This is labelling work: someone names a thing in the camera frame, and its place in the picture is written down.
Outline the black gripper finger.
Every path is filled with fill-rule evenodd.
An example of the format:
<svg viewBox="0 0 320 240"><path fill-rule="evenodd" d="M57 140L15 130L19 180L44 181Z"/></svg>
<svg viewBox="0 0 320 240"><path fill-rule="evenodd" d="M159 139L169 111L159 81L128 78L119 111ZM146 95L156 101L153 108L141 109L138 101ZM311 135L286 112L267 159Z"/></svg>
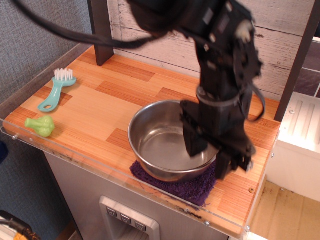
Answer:
<svg viewBox="0 0 320 240"><path fill-rule="evenodd" d="M219 151L215 160L215 178L224 180L230 173L238 169L237 156L226 151Z"/></svg>
<svg viewBox="0 0 320 240"><path fill-rule="evenodd" d="M190 157L194 157L208 148L208 142L190 124L183 124L183 138L186 151Z"/></svg>

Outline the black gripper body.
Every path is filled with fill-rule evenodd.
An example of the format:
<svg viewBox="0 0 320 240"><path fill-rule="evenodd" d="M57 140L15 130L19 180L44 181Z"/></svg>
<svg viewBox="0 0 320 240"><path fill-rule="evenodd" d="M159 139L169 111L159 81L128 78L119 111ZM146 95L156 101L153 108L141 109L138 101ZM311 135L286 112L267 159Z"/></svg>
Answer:
<svg viewBox="0 0 320 240"><path fill-rule="evenodd" d="M222 102L213 105L188 100L180 102L183 123L197 129L202 138L219 151L236 155L237 168L248 171L252 167L252 157L256 149L245 131L248 113L242 104L225 105Z"/></svg>

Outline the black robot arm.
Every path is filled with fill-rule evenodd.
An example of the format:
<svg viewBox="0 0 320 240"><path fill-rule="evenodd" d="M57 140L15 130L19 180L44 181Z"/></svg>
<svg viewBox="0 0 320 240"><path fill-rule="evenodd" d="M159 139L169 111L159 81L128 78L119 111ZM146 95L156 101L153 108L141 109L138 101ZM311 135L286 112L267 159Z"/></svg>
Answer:
<svg viewBox="0 0 320 240"><path fill-rule="evenodd" d="M253 83L262 62L249 10L235 0L131 0L132 15L154 38L177 31L195 42L200 65L197 102L183 100L183 135L195 156L215 146L215 177L248 170L256 150L245 133Z"/></svg>

